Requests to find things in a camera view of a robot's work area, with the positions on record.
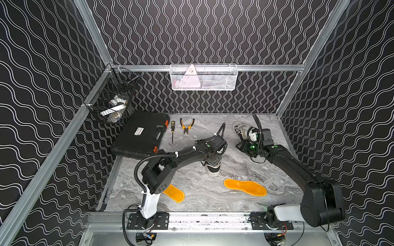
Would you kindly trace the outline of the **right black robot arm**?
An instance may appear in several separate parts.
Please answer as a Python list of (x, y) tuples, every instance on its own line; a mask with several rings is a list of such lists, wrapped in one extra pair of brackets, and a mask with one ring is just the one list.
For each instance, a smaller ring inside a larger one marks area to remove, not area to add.
[(340, 184), (324, 179), (299, 162), (282, 145), (258, 147), (244, 140), (236, 148), (249, 157), (263, 157), (283, 170), (303, 191), (300, 204), (271, 205), (267, 208), (266, 222), (276, 228), (285, 221), (305, 222), (311, 227), (342, 221), (345, 218), (343, 193)]

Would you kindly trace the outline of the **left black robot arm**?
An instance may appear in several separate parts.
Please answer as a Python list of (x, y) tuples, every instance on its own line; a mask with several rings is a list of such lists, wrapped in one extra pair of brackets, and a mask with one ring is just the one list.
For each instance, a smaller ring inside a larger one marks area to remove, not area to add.
[(160, 194), (169, 188), (177, 170), (196, 162), (219, 168), (227, 147), (228, 143), (222, 137), (214, 136), (196, 140), (193, 146), (180, 151), (160, 150), (139, 161), (134, 168), (134, 179), (143, 189), (139, 211), (142, 217), (150, 219), (157, 214)]

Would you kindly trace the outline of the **black white sneaker with laces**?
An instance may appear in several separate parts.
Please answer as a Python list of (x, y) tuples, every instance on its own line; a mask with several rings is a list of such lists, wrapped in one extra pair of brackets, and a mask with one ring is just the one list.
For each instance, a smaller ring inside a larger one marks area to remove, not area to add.
[(221, 168), (221, 162), (217, 163), (215, 166), (213, 166), (208, 162), (205, 163), (206, 172), (208, 175), (212, 177), (216, 177), (220, 175), (220, 168)]

